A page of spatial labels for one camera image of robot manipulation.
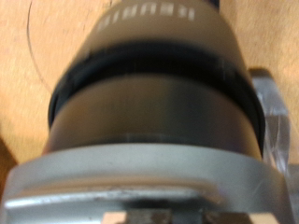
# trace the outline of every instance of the metal base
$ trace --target metal base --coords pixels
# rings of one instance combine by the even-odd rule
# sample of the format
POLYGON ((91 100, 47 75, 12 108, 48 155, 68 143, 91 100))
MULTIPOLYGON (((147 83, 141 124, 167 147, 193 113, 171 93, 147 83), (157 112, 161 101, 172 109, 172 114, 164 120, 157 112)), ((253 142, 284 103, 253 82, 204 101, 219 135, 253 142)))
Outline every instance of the metal base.
POLYGON ((81 147, 21 165, 7 181, 0 223, 99 222, 136 208, 171 209, 174 223, 200 223, 202 210, 294 223, 278 171, 232 152, 168 144, 81 147))

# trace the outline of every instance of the black lens ring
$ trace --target black lens ring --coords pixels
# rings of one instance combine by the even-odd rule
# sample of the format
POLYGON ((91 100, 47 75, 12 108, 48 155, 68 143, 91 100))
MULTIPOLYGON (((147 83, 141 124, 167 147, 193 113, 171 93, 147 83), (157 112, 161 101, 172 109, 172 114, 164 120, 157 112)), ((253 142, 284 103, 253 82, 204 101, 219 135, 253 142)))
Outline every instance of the black lens ring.
POLYGON ((249 118, 257 136, 260 149, 263 148, 264 116, 259 100, 250 84, 236 71, 235 67, 222 57, 215 56, 204 49, 195 49, 171 42, 139 42, 126 43, 105 49, 91 55, 87 60, 69 69, 59 81, 50 100, 49 125, 54 121, 63 105, 77 92, 94 82, 125 73, 164 73, 199 81, 221 91, 232 99, 249 118), (159 66, 168 62, 179 64, 183 72, 157 70, 144 66, 135 71, 122 71, 137 62, 156 60, 159 66))

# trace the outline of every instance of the wooden surface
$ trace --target wooden surface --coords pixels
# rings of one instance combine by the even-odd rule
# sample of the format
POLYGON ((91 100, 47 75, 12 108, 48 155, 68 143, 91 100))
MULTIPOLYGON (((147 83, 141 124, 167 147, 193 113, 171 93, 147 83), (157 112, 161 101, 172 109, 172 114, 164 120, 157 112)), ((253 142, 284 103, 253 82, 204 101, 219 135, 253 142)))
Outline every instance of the wooden surface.
MULTIPOLYGON (((0 0, 1 137, 18 162, 40 155, 50 94, 103 11, 101 0, 0 0)), ((271 71, 299 127, 299 1, 222 0, 249 67, 271 71)))

